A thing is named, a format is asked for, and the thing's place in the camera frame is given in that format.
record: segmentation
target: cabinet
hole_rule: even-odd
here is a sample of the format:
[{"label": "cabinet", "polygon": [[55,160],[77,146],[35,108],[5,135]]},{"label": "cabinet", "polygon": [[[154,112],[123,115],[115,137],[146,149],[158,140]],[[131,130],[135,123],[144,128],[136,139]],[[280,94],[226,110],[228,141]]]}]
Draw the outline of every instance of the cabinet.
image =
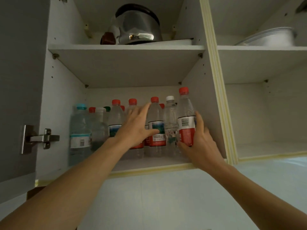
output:
[{"label": "cabinet", "polygon": [[[40,134],[51,128],[60,141],[48,150],[38,145],[36,185],[69,169],[69,119],[76,103],[106,106],[120,99],[127,105],[136,98],[145,104],[152,96],[164,102],[168,95],[177,99],[180,86],[189,87],[191,101],[229,164],[307,154],[306,13],[295,15],[303,0],[134,1],[157,14],[164,40],[192,38],[192,45],[99,45],[110,18],[130,0],[51,0],[48,35],[42,36],[47,38],[45,62],[37,60],[44,64],[37,92],[41,106],[37,101],[40,110],[35,110],[40,117],[33,125]],[[279,26],[296,28],[297,47],[233,46],[257,30]],[[25,122],[16,122],[16,129]],[[145,158],[119,162],[110,177],[190,168],[184,160]]]}]

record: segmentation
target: white bottle cap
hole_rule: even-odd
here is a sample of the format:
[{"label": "white bottle cap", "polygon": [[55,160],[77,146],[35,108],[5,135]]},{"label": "white bottle cap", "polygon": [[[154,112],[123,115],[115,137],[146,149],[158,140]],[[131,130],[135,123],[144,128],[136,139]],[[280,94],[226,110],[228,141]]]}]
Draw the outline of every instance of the white bottle cap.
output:
[{"label": "white bottle cap", "polygon": [[95,112],[106,112],[106,109],[104,107],[96,107]]},{"label": "white bottle cap", "polygon": [[167,101],[169,101],[169,100],[175,100],[175,98],[174,98],[174,96],[167,96],[167,97],[166,97],[166,100],[167,100]]}]

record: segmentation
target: forearm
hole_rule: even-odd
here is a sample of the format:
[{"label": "forearm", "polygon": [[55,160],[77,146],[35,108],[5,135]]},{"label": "forearm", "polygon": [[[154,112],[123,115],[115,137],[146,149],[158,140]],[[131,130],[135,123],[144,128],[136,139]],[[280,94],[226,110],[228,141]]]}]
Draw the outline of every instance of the forearm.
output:
[{"label": "forearm", "polygon": [[1,229],[75,229],[103,181],[125,153],[126,144],[109,139],[88,159],[0,222]]},{"label": "forearm", "polygon": [[307,229],[307,215],[226,165],[210,174],[240,204],[260,230]]}]

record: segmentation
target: gray cabinet door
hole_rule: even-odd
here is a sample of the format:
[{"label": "gray cabinet door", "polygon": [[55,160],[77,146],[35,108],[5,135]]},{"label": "gray cabinet door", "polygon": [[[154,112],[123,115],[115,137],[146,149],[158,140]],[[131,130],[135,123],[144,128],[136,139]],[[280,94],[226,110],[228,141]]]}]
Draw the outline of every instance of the gray cabinet door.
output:
[{"label": "gray cabinet door", "polygon": [[0,203],[34,187],[36,147],[21,154],[25,124],[40,123],[50,0],[0,0]]}]

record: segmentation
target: person's left hand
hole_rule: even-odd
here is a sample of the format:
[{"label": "person's left hand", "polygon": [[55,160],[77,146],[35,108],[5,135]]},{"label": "person's left hand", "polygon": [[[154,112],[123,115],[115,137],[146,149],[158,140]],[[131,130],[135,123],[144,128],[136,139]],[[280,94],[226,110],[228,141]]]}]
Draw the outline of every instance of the person's left hand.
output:
[{"label": "person's left hand", "polygon": [[114,138],[124,141],[129,148],[142,143],[148,136],[159,133],[158,129],[145,129],[146,116],[151,103],[143,107],[135,107],[129,110],[125,123],[117,131]]}]

